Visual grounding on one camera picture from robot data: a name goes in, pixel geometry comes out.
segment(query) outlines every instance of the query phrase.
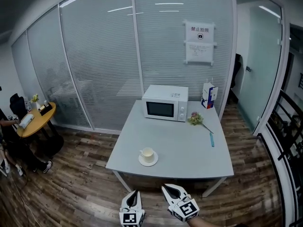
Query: white microwave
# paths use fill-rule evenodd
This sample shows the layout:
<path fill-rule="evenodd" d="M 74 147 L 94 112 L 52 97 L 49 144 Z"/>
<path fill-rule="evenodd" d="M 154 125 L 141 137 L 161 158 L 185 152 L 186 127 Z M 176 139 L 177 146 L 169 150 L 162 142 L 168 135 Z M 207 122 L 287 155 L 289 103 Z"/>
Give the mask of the white microwave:
<path fill-rule="evenodd" d="M 188 87 L 150 85 L 142 97 L 146 118 L 186 121 Z"/>

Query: shoe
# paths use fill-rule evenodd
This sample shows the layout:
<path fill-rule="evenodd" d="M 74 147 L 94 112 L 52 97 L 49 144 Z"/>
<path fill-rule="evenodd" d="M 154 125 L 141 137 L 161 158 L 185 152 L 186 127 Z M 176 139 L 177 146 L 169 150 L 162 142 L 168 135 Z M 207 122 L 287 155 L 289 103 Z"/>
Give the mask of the shoe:
<path fill-rule="evenodd" d="M 23 176 L 23 170 L 22 170 L 22 168 L 17 168 L 17 170 L 18 170 L 19 176 Z"/>
<path fill-rule="evenodd" d="M 47 173 L 48 170 L 52 168 L 52 165 L 53 165 L 53 162 L 52 161 L 48 161 L 46 169 L 43 171 L 43 173 Z"/>
<path fill-rule="evenodd" d="M 5 171 L 6 173 L 10 173 L 10 164 L 5 165 Z"/>

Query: cup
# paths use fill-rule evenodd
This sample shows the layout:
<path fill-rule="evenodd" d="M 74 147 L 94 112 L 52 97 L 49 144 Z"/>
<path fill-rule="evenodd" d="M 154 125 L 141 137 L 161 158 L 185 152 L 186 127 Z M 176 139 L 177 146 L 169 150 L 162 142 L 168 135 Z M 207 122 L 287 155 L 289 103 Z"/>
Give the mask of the cup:
<path fill-rule="evenodd" d="M 153 162 L 155 159 L 155 155 L 153 153 L 152 148 L 144 148 L 140 150 L 140 155 L 143 157 L 144 161 L 147 163 Z"/>

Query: potted plant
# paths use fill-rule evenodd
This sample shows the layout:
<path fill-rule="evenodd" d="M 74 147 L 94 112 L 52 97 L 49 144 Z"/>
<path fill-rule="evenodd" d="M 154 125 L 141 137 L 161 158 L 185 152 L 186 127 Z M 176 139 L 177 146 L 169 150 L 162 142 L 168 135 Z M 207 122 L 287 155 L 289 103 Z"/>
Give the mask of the potted plant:
<path fill-rule="evenodd" d="M 41 105 L 38 103 L 39 101 L 39 96 L 38 94 L 33 95 L 33 98 L 30 100 L 32 103 L 36 103 L 37 109 L 41 107 Z"/>

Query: saucer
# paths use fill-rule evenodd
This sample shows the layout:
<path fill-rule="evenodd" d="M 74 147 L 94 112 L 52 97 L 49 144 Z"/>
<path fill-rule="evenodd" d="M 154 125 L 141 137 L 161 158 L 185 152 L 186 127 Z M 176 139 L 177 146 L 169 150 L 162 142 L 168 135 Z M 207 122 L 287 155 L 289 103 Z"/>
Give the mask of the saucer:
<path fill-rule="evenodd" d="M 141 155 L 139 155 L 139 162 L 140 162 L 140 164 L 143 165 L 143 166 L 153 166 L 154 164 L 157 163 L 158 158 L 159 158 L 158 154 L 156 152 L 154 152 L 154 155 L 155 155 L 155 158 L 154 158 L 154 160 L 152 162 L 145 162 L 144 158 Z"/>

